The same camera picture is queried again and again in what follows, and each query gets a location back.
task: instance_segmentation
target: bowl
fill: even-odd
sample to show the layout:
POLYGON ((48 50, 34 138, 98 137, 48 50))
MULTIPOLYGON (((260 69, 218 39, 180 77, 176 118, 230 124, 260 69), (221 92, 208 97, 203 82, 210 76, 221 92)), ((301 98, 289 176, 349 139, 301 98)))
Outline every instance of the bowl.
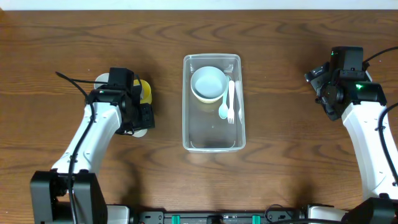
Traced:
POLYGON ((227 86, 224 72, 216 67, 199 68, 191 77, 192 93, 204 103, 214 103, 219 100, 227 86))

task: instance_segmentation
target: white background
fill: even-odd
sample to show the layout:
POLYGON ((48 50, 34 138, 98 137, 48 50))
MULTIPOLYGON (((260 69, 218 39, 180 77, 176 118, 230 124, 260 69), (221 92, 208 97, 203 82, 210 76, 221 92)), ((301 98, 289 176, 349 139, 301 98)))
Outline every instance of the white background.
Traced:
POLYGON ((0 0, 3 10, 398 9, 398 0, 0 0))

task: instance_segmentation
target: table surface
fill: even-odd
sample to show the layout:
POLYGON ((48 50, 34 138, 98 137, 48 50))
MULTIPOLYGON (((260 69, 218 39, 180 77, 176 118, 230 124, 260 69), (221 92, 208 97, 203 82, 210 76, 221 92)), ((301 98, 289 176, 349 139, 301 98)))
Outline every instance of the table surface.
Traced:
MULTIPOLYGON (((364 57, 398 45, 396 11, 0 12, 0 223, 32 223, 29 181, 72 140, 83 97, 54 74, 94 80, 127 67, 153 89, 156 128, 114 136, 99 177, 107 203, 134 208, 264 210, 309 202, 361 202, 353 145, 331 122, 303 74, 337 45, 364 57), (246 147, 191 154, 182 146, 182 66, 188 54, 238 54, 246 147)), ((398 52, 369 68, 398 101, 398 52)), ((83 84, 89 91, 92 86, 83 84)), ((394 136, 398 111, 390 113, 394 136)))

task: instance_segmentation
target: green tape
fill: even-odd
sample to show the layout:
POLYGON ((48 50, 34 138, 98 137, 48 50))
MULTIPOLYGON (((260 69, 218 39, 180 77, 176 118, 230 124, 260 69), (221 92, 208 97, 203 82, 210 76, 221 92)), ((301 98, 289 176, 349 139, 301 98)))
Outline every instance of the green tape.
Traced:
POLYGON ((172 224, 180 224, 180 216, 179 215, 172 216, 172 224))
POLYGON ((261 217, 259 215, 253 215, 252 224, 261 224, 261 217))

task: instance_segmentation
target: white fork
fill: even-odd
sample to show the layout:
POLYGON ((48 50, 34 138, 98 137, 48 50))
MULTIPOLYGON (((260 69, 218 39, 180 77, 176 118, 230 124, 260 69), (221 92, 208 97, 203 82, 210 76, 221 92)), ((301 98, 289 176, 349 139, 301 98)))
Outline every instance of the white fork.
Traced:
POLYGON ((234 95, 235 95, 235 82, 229 81, 228 83, 228 96, 229 96, 229 109, 228 109, 228 123, 233 124, 235 118, 234 112, 234 95))

